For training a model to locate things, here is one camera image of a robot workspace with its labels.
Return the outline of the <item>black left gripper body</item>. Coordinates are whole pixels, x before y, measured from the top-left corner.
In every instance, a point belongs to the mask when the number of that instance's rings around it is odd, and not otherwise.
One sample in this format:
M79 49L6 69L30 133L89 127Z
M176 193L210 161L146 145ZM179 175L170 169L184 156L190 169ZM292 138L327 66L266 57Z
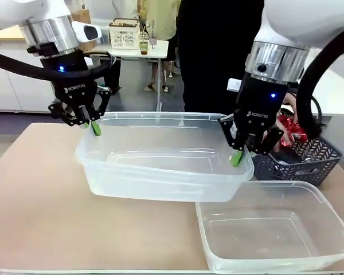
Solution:
M55 70L60 74L69 72L78 72L88 70L83 51L75 50L69 54L55 56L51 58L42 58L43 68ZM89 119L87 110L94 102L97 91L96 82L87 77L64 78L51 82L55 100L61 101L71 107L82 108L85 117Z

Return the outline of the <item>person's left hand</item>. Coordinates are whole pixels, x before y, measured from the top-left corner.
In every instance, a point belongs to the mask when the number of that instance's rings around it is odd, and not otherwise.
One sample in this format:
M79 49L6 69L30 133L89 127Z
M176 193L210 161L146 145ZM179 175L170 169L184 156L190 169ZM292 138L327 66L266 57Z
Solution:
M284 100L282 102L283 105L288 105L292 108L293 111L293 122L296 124L298 123L298 114L296 109L296 97L290 93L286 93Z

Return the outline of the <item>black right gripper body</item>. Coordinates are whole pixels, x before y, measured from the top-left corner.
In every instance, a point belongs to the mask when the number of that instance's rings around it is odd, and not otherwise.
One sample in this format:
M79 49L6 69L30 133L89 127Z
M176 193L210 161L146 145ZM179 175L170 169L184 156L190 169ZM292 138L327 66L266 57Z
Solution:
M234 124L247 149L250 134L262 133L276 125L277 113L288 89L286 83L259 80L249 73L244 75L237 96Z

